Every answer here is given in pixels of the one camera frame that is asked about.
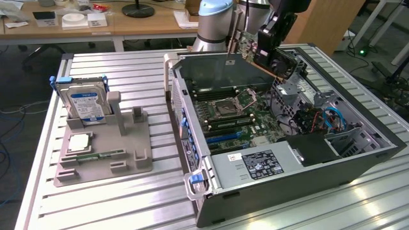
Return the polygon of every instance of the floor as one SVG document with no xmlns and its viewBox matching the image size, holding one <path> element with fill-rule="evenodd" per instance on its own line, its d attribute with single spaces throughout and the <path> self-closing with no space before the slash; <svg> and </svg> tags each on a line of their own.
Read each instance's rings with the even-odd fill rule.
<svg viewBox="0 0 409 230">
<path fill-rule="evenodd" d="M 357 17 L 351 30 L 357 32 L 368 18 L 368 14 L 363 17 Z M 383 21 L 376 20 L 369 31 L 365 34 L 368 39 L 381 25 Z M 127 50 L 142 50 L 142 49 L 167 49 L 178 48 L 176 40 L 160 39 L 152 40 L 151 47 L 146 46 L 143 41 L 128 41 L 126 42 Z M 391 65 L 391 61 L 395 56 L 405 46 L 409 41 L 409 35 L 391 27 L 385 36 L 377 44 L 379 53 L 369 53 L 364 58 L 369 63 L 371 61 L 379 61 L 385 64 L 387 68 L 393 71 L 395 66 Z M 194 39 L 183 39 L 184 45 L 192 45 Z M 96 47 L 90 48 L 87 43 L 75 43 L 75 44 L 63 44 L 62 48 L 68 53 L 99 53 L 99 52 L 114 52 L 114 44 L 111 42 L 96 42 Z M 367 41 L 363 41 L 357 45 L 357 49 L 365 46 Z M 36 58 L 32 62 L 32 72 L 24 72 L 22 70 L 20 62 L 24 57 L 32 52 L 38 46 L 28 46 L 28 51 L 22 52 L 16 46 L 10 46 L 8 50 L 0 54 L 0 108 L 10 108 L 10 110 L 18 109 L 16 105 L 30 104 L 36 101 L 50 100 L 51 98 L 51 87 L 48 85 L 48 79 L 51 75 L 56 75 L 60 64 L 60 54 L 55 50 L 48 50 Z M 335 61 L 345 68 L 347 71 L 353 70 L 355 68 L 365 65 L 365 62 L 357 60 L 356 58 L 347 55 L 345 52 L 336 52 L 332 56 Z M 371 71 L 371 66 L 363 69 L 359 69 L 353 72 L 355 75 L 361 76 L 369 80 L 375 80 L 377 75 Z M 409 77 L 409 67 L 403 73 L 403 77 Z M 47 103 L 39 104 L 28 108 L 27 112 L 36 112 L 47 109 Z M 20 113 L 8 115 L 14 119 L 22 118 Z M 4 114 L 0 114 L 0 133 L 3 134 L 16 121 L 10 121 L 4 119 Z M 20 208 L 20 203 L 26 190 L 26 183 L 28 181 L 28 176 L 32 168 L 32 160 L 36 151 L 38 141 L 42 134 L 43 122 L 46 118 L 46 113 L 39 113 L 34 115 L 26 115 L 24 118 L 24 128 L 22 133 L 6 143 L 7 149 L 11 153 L 16 170 L 14 167 L 10 169 L 4 178 L 0 180 L 0 204 L 2 202 L 11 197 L 19 188 L 19 193 L 10 203 L 4 206 L 0 206 L 0 229 L 11 230 L 16 224 L 18 212 Z M 0 175 L 4 172 L 7 164 L 0 164 Z"/>
</svg>

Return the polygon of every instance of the black lamp base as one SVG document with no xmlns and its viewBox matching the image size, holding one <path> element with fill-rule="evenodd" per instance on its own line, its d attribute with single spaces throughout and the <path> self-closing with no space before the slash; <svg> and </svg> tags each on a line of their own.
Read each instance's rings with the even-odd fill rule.
<svg viewBox="0 0 409 230">
<path fill-rule="evenodd" d="M 155 14 L 155 9 L 143 4 L 140 4 L 140 8 L 138 9 L 136 4 L 131 4 L 123 7 L 123 13 L 134 18 L 147 18 Z"/>
</svg>

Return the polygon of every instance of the blue hard drive label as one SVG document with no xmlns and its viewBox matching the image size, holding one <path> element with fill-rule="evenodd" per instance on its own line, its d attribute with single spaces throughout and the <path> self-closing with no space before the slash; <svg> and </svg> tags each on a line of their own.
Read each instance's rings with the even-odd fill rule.
<svg viewBox="0 0 409 230">
<path fill-rule="evenodd" d="M 242 158 L 255 180 L 284 173 L 272 150 L 243 155 Z"/>
<path fill-rule="evenodd" d="M 79 117 L 87 122 L 96 122 L 104 119 L 104 111 L 98 103 L 98 93 L 76 93 L 71 95 L 71 100 L 76 108 Z"/>
</svg>

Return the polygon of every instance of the motherboard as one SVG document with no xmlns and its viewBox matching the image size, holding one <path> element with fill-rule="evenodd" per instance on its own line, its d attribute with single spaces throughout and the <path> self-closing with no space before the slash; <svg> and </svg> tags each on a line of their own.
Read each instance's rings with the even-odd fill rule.
<svg viewBox="0 0 409 230">
<path fill-rule="evenodd" d="M 262 93 L 230 87 L 194 94 L 212 155 L 275 143 L 286 136 Z"/>
</svg>

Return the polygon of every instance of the slotted metal surface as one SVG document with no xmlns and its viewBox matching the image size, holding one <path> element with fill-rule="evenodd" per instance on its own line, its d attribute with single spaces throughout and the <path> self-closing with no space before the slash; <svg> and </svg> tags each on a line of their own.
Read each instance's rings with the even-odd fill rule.
<svg viewBox="0 0 409 230">
<path fill-rule="evenodd" d="M 326 54 L 310 45 L 287 47 L 303 48 L 388 128 L 409 142 L 408 123 Z M 123 93 L 123 110 L 144 106 L 150 114 L 154 170 L 56 188 L 52 179 L 67 111 L 54 95 L 16 229 L 196 229 L 163 93 L 163 56 L 168 52 L 175 50 L 75 55 L 72 60 L 62 62 L 60 75 L 108 76 L 111 90 Z M 327 82 L 315 75 L 312 69 L 308 71 L 308 77 L 319 88 L 328 89 Z M 204 230 L 408 228 L 408 153 L 409 148 L 405 148 L 351 184 Z"/>
</svg>

